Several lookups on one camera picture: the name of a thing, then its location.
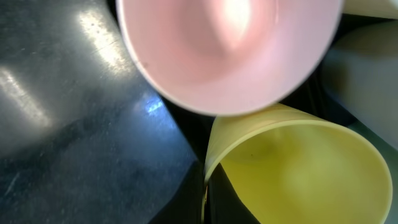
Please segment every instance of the black metal surface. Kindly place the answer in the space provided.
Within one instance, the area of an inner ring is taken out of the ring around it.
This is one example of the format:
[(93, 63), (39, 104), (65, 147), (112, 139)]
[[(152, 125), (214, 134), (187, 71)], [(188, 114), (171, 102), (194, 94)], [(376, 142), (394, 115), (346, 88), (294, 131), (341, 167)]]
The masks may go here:
[(108, 3), (0, 0), (0, 223), (149, 223), (167, 204), (201, 207), (203, 167)]

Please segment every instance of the pink cup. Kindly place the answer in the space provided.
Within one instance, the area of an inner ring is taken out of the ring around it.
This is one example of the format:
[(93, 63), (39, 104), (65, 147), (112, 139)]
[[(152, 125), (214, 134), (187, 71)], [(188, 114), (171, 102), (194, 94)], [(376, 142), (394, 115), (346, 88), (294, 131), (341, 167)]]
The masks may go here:
[(331, 42), (343, 0), (118, 0), (124, 41), (177, 105), (235, 115), (297, 88)]

